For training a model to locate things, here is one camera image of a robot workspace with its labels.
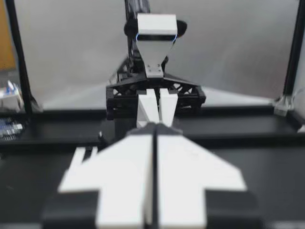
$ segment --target orange wall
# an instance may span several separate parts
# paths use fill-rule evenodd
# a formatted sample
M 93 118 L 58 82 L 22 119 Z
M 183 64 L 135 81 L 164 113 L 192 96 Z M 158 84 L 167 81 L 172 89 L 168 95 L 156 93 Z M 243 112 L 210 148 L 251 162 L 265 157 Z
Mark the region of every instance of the orange wall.
M 15 68 L 4 2 L 0 0 L 0 71 Z

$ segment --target screw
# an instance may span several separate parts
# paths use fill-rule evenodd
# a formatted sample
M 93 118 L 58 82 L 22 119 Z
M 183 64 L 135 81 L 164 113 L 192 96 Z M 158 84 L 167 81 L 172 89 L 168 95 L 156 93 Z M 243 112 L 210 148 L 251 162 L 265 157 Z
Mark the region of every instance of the screw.
M 99 132 L 99 138 L 103 138 L 103 132 L 102 131 Z

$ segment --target white wall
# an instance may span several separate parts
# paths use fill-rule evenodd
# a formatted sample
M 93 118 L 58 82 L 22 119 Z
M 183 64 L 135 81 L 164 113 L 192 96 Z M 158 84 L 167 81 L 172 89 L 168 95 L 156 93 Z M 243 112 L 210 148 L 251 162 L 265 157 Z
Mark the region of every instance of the white wall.
M 101 108 L 126 51 L 123 0 L 15 0 L 31 89 L 46 109 Z M 281 94 L 297 0 L 151 0 L 188 30 L 167 72 L 203 86 Z

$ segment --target white bracket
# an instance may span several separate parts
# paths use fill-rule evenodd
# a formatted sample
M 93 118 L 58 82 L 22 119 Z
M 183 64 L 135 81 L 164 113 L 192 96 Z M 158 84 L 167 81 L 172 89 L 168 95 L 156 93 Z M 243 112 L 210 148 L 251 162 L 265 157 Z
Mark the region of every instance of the white bracket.
M 286 116 L 288 111 L 294 110 L 291 96 L 283 96 L 279 101 L 274 103 L 274 114 L 279 116 Z
M 207 226 L 204 190 L 246 191 L 240 169 L 182 135 L 158 136 L 159 224 Z
M 147 123 L 164 123 L 172 126 L 178 102 L 177 94 L 170 94 L 166 88 L 160 89 L 159 109 L 154 89 L 147 89 L 138 99 L 137 128 Z
M 145 65 L 145 73 L 148 78 L 160 78 L 164 76 L 161 64 L 173 46 L 171 41 L 138 40 L 139 35 L 159 36 L 177 35 L 177 19 L 174 14 L 138 14 L 139 33 L 136 37 L 137 47 Z
M 161 229 L 206 228 L 204 190 L 246 191 L 241 171 L 182 135 L 158 135 Z M 144 228 L 152 222 L 153 134 L 129 135 L 83 160 L 77 148 L 58 192 L 99 191 L 95 226 Z
M 83 161 L 77 148 L 59 193 L 99 191 L 96 228 L 130 229 L 144 226 L 144 206 L 152 201 L 152 135 L 130 135 Z
M 137 128 L 146 126 L 148 122 L 158 123 L 158 104 L 154 89 L 147 89 L 146 94 L 138 97 Z

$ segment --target black base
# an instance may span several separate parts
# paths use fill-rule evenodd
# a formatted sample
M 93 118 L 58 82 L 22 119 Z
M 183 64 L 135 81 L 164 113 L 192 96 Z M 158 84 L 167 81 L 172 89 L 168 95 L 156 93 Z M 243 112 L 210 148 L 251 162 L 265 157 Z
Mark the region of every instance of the black base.
M 146 78 L 145 74 L 121 74 L 118 83 L 106 88 L 107 119 L 132 118 L 137 115 L 138 93 L 146 89 L 155 89 L 157 101 L 160 88 L 178 94 L 177 111 L 191 107 L 199 110 L 206 96 L 201 86 L 178 77 L 164 74 L 163 78 Z

